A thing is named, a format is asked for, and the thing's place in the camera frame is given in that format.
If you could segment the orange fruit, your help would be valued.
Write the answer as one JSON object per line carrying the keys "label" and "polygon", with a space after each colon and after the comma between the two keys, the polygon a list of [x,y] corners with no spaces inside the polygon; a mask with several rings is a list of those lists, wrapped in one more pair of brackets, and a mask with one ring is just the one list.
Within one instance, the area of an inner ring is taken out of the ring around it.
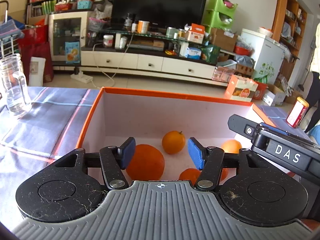
{"label": "orange fruit", "polygon": [[165,168],[163,154],[148,144],[136,146],[135,153],[126,168],[132,180],[160,180]]}
{"label": "orange fruit", "polygon": [[225,141],[221,145],[221,148],[224,150],[225,153],[238,154],[239,150],[242,148],[242,144],[235,139],[230,139]]}
{"label": "orange fruit", "polygon": [[179,131],[170,131],[162,139],[162,147],[167,154],[177,154],[184,146],[185,136]]}
{"label": "orange fruit", "polygon": [[200,170],[195,168],[188,168],[180,174],[179,180],[188,180],[194,186],[200,174],[201,174]]}
{"label": "orange fruit", "polygon": [[227,178],[228,172],[229,172],[228,168],[223,168],[222,169],[220,181],[223,181],[223,180],[225,180]]}

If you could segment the red white can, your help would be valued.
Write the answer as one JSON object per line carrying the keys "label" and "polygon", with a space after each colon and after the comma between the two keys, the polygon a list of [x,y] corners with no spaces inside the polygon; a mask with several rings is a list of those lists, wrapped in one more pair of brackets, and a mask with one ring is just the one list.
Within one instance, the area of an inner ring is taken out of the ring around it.
{"label": "red white can", "polygon": [[293,128],[297,128],[303,119],[306,111],[309,108],[309,103],[302,97],[297,97],[293,108],[287,116],[286,122]]}

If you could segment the plaid bed sheet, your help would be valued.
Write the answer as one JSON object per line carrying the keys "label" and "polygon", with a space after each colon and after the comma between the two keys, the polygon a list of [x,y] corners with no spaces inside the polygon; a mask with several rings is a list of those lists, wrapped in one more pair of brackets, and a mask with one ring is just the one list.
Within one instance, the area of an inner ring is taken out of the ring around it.
{"label": "plaid bed sheet", "polygon": [[1,104],[1,223],[13,230],[23,217],[19,185],[73,150],[99,91],[30,87],[31,110],[21,118]]}

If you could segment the standing person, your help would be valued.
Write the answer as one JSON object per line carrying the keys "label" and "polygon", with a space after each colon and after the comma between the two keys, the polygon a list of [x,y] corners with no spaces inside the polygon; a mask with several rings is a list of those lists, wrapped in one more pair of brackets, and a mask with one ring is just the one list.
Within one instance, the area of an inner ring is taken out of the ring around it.
{"label": "standing person", "polygon": [[310,65],[309,73],[312,73],[312,84],[309,89],[308,96],[306,97],[306,101],[309,104],[309,108],[307,113],[310,109],[318,104],[317,109],[314,111],[309,124],[305,130],[305,133],[308,133],[312,128],[319,122],[319,24],[317,25],[316,29],[316,41],[315,41],[315,51],[313,55],[313,59]]}

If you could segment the orange white cardboard box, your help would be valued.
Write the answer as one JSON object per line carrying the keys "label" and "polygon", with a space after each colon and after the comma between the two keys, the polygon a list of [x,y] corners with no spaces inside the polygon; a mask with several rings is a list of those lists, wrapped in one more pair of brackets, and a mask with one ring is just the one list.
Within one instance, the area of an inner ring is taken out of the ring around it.
{"label": "orange white cardboard box", "polygon": [[251,102],[258,84],[247,77],[232,75],[224,98],[228,100]]}

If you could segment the white freezer chest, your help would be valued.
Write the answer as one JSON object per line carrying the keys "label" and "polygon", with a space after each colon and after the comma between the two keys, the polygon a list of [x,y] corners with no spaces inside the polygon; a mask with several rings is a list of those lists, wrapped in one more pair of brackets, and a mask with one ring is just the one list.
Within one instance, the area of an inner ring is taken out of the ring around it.
{"label": "white freezer chest", "polygon": [[286,48],[272,38],[256,31],[242,29],[241,39],[251,46],[255,61],[252,79],[273,85],[279,74]]}

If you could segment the orange storage box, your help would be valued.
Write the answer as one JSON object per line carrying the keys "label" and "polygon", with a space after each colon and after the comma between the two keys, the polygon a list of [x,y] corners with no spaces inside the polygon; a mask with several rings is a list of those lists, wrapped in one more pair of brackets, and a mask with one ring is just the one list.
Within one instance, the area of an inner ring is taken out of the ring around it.
{"label": "orange storage box", "polygon": [[274,123],[255,104],[208,96],[157,92],[138,89],[103,88],[98,93],[80,132],[77,148],[98,152],[105,146],[120,146],[133,137],[138,145],[148,144],[164,158],[161,180],[177,180],[181,172],[193,168],[187,147],[174,155],[166,154],[163,136],[182,132],[195,137],[203,146],[220,147],[228,139],[240,140],[249,148],[250,140],[229,130],[227,122],[237,114],[253,122]]}

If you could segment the clear glass jar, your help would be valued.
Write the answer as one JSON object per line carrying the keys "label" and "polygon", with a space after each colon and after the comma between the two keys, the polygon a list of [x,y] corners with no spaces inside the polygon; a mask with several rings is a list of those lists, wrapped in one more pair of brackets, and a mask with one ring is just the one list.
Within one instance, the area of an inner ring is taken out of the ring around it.
{"label": "clear glass jar", "polygon": [[20,118],[31,110],[31,99],[20,54],[1,59],[1,85],[9,112]]}

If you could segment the wooden bookshelf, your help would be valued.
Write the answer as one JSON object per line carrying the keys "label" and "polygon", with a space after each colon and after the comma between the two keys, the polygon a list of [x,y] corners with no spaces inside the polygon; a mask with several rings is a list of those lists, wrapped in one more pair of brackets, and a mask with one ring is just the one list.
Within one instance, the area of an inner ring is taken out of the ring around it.
{"label": "wooden bookshelf", "polygon": [[272,33],[273,39],[286,46],[291,53],[284,60],[280,73],[290,79],[302,45],[308,13],[296,0],[277,0]]}

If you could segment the white TV stand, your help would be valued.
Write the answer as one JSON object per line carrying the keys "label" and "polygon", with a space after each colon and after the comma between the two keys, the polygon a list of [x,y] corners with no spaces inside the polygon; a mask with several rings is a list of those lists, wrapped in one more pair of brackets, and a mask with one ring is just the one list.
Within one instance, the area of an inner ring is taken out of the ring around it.
{"label": "white TV stand", "polygon": [[204,83],[226,87],[233,69],[217,67],[202,60],[192,60],[162,51],[135,49],[131,36],[125,49],[104,48],[96,43],[93,48],[80,48],[80,62],[54,61],[55,70],[105,72],[144,77]]}

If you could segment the white glass-door cabinet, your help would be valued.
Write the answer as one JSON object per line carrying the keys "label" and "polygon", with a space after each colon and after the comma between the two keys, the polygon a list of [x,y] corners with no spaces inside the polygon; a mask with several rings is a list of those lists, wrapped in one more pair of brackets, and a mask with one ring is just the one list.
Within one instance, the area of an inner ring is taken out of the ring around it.
{"label": "white glass-door cabinet", "polygon": [[49,15],[49,43],[53,62],[80,65],[81,48],[86,44],[91,10],[70,10]]}

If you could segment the green plastic drawers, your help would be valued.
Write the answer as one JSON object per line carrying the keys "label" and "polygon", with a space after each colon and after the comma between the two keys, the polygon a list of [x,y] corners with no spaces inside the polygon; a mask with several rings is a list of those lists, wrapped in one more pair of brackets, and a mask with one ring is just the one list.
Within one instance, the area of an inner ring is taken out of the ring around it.
{"label": "green plastic drawers", "polygon": [[231,30],[237,7],[238,4],[229,0],[209,0],[202,20],[205,32],[210,33],[214,28]]}

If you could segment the black television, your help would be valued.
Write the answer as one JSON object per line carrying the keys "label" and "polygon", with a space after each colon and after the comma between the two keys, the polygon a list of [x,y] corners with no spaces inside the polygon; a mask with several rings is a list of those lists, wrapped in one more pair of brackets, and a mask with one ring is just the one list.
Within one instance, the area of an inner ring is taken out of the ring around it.
{"label": "black television", "polygon": [[206,0],[113,0],[111,24],[123,27],[128,15],[156,28],[200,24]]}

